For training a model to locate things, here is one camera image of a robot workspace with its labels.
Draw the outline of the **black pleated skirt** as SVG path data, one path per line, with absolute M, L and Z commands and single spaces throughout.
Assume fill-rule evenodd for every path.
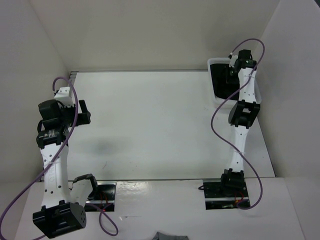
M 220 99 L 227 99 L 231 94 L 240 88 L 239 84 L 226 84 L 225 67 L 228 64 L 215 63 L 210 65 L 211 81 L 213 85 L 214 95 Z

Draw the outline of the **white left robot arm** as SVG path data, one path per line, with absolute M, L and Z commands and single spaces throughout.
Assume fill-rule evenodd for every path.
M 36 142 L 40 148 L 44 167 L 44 195 L 41 210 L 33 213 L 35 226 L 49 239 L 81 230 L 86 227 L 85 205 L 98 197 L 100 188 L 89 173 L 68 182 L 67 159 L 72 127 L 88 125 L 91 114 L 84 100 L 67 106 L 51 99 L 38 105 L 42 117 L 38 125 Z

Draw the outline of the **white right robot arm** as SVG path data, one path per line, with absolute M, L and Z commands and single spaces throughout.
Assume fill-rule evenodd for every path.
M 244 49 L 238 52 L 237 59 L 231 61 L 232 70 L 239 80 L 238 101 L 231 109 L 228 123 L 232 126 L 234 143 L 232 159 L 224 170 L 219 184 L 219 192 L 225 197 L 236 196 L 244 190 L 244 155 L 246 140 L 250 127 L 253 125 L 259 111 L 255 95 L 255 76 L 257 62 L 253 60 L 251 51 Z

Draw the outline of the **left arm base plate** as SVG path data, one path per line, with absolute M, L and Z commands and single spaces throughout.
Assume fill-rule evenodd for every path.
M 87 198 L 85 204 L 86 212 L 97 212 L 98 210 L 92 205 L 98 207 L 104 212 L 115 211 L 117 183 L 112 181 L 99 181 L 97 189 L 93 191 Z

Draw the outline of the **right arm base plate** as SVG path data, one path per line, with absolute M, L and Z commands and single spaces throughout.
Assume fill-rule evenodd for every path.
M 238 204 L 244 208 L 251 206 L 246 185 L 240 190 L 222 189 L 220 181 L 214 179 L 203 181 L 198 190 L 204 193 L 206 210 L 237 209 Z

